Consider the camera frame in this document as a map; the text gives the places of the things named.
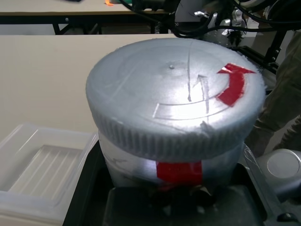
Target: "white table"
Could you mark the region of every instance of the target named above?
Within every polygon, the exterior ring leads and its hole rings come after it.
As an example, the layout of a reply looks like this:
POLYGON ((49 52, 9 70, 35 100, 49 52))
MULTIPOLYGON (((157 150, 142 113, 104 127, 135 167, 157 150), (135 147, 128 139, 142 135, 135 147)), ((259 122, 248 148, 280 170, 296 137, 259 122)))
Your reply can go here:
MULTIPOLYGON (((163 16, 159 10, 157 16, 163 16)), ((154 23, 128 10, 122 4, 108 6, 105 0, 0 0, 0 24, 142 24, 154 23)))
POLYGON ((171 34, 0 36, 0 141, 17 125, 93 132, 86 100, 93 66, 115 49, 171 34))

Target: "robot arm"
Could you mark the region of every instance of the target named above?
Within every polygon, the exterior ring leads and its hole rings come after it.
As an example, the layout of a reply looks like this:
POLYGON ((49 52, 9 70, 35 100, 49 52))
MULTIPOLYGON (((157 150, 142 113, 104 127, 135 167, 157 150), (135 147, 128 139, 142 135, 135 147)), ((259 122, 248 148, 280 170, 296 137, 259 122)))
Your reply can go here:
POLYGON ((222 15, 222 17, 219 16, 219 20, 215 23, 214 27, 208 27, 209 23, 202 20, 203 24, 200 22, 200 27, 193 30, 183 30, 174 23, 174 15, 180 0, 133 0, 133 6, 125 3, 124 0, 120 0, 120 2, 135 13, 152 21, 160 22, 180 38, 196 38, 207 32, 219 29, 232 29, 234 31, 244 32, 270 32, 301 29, 301 9, 298 6, 299 0, 241 0, 239 2, 237 0, 203 0, 203 7, 200 10, 207 9, 211 14, 210 16, 207 16, 208 18, 205 20, 211 20, 214 13, 222 15), (252 14, 252 12, 265 9, 270 5, 272 5, 272 7, 268 20, 252 14), (163 18, 156 15, 150 15, 143 12, 146 8, 151 8, 153 10, 162 9, 168 12, 169 15, 163 18), (257 22, 270 24, 271 28, 248 29, 242 26, 220 25, 223 19, 232 18, 232 12, 237 9, 257 22))

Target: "black base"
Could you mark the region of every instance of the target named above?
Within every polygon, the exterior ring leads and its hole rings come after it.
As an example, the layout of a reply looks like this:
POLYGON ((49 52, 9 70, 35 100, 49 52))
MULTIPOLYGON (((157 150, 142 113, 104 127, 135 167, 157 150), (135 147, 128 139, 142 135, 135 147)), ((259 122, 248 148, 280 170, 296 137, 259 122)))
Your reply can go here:
POLYGON ((267 185, 247 147, 229 186, 220 187, 213 196, 188 188, 163 195, 141 188, 112 188, 97 143, 86 159, 63 226, 286 226, 288 222, 301 226, 267 185))

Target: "clear plastic container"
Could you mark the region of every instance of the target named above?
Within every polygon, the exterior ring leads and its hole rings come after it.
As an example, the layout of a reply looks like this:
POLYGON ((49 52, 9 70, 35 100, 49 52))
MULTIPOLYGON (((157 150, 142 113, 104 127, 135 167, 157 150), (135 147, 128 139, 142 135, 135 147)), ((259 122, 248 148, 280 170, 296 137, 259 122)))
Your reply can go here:
POLYGON ((18 126, 0 143, 0 225, 61 225, 97 141, 97 133, 18 126))

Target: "person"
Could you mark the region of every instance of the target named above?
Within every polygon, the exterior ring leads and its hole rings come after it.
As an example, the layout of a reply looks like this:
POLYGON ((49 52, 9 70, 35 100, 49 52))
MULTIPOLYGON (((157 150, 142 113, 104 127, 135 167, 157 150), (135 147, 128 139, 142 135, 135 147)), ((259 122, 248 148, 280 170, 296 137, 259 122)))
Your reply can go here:
POLYGON ((301 32, 289 43, 285 59, 276 73, 276 86, 267 96, 253 130, 245 144, 260 157, 274 135, 290 120, 295 122, 273 150, 286 148, 301 151, 301 32))

